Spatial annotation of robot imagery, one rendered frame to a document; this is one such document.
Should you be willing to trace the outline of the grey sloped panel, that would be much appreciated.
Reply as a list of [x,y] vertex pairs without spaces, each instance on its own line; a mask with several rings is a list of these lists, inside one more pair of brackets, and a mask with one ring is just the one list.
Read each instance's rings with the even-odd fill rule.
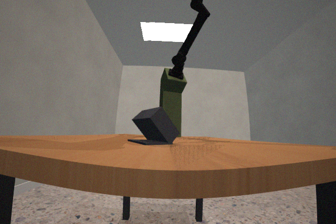
[[147,109],[136,115],[132,121],[147,140],[130,140],[142,145],[169,145],[179,135],[179,131],[161,107]]

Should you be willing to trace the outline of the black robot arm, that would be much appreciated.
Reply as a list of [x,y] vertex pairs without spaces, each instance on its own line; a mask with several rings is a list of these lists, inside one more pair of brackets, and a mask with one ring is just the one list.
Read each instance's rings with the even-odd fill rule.
[[190,29],[185,41],[183,42],[181,48],[179,49],[177,55],[172,58],[172,63],[175,66],[173,67],[173,69],[169,69],[169,76],[172,76],[172,77],[175,77],[181,80],[183,80],[184,78],[182,69],[185,64],[184,62],[186,61],[186,55],[191,45],[193,44],[196,36],[198,35],[201,27],[203,26],[207,18],[210,16],[209,11],[206,9],[206,7],[203,5],[202,2],[203,0],[192,0],[191,1],[191,4],[190,4],[191,8],[199,13],[197,14],[197,18],[192,28]]

